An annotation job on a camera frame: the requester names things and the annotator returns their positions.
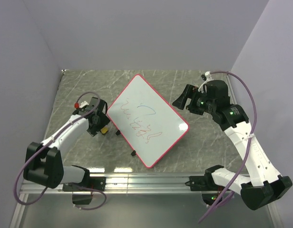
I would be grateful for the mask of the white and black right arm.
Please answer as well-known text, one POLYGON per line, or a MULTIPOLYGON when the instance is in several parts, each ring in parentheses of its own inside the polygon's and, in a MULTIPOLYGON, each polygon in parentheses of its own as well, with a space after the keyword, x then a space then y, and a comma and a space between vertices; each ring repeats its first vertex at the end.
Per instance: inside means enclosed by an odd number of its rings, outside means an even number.
POLYGON ((206 169, 203 177, 189 178, 186 185, 192 191, 218 190, 228 186, 241 196, 249 209, 257 210, 280 199, 292 187, 290 177, 282 176, 266 156, 252 133, 252 125, 243 108, 231 103, 228 85, 224 81, 208 81, 201 87, 187 84, 172 105, 192 114, 211 115, 235 146, 249 173, 247 177, 235 176, 224 166, 216 165, 206 169))

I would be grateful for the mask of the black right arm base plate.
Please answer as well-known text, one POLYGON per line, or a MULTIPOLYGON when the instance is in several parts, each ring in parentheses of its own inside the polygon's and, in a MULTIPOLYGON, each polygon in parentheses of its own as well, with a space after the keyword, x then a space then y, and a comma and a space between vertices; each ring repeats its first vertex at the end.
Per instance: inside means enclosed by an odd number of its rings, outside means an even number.
POLYGON ((189 181, 185 182, 185 185, 188 186, 191 191, 219 191, 223 190, 226 186, 226 184, 216 184, 212 175, 207 173, 203 176, 189 176, 189 181))

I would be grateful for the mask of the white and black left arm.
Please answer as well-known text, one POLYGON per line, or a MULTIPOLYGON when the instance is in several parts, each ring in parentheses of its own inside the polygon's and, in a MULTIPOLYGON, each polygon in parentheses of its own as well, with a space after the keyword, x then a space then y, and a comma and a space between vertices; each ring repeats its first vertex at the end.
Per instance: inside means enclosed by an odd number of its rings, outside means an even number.
POLYGON ((101 132, 110 122, 106 113, 106 101, 96 97, 78 105, 68 121, 51 137, 28 146, 23 178, 51 189, 73 183, 79 191, 87 190, 91 181, 89 170, 76 165, 65 166, 62 157, 83 133, 95 136, 101 132))

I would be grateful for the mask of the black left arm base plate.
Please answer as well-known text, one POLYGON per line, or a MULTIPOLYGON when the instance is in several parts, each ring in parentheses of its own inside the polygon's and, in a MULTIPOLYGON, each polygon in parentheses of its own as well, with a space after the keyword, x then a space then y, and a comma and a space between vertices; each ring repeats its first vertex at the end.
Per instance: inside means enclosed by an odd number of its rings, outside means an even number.
POLYGON ((90 177, 87 183, 84 184, 63 184, 62 191, 84 191, 87 189, 99 190, 104 191, 106 185, 106 177, 90 177))

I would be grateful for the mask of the yellow and black eraser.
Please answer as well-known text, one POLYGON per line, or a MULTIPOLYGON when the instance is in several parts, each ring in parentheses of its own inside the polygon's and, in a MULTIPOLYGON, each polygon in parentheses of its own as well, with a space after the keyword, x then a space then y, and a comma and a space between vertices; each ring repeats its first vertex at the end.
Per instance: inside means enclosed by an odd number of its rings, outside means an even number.
POLYGON ((108 128, 104 127, 104 128, 102 128, 100 131, 101 131, 101 133, 102 133, 103 135, 105 135, 105 134, 108 133, 108 128))

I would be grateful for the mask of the red-framed whiteboard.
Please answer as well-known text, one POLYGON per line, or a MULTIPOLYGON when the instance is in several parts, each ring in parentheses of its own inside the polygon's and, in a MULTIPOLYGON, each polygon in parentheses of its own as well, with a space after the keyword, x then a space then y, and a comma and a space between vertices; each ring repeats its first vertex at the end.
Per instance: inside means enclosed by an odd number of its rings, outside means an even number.
POLYGON ((187 121, 141 75, 135 75, 107 115, 147 168, 189 131, 187 121))

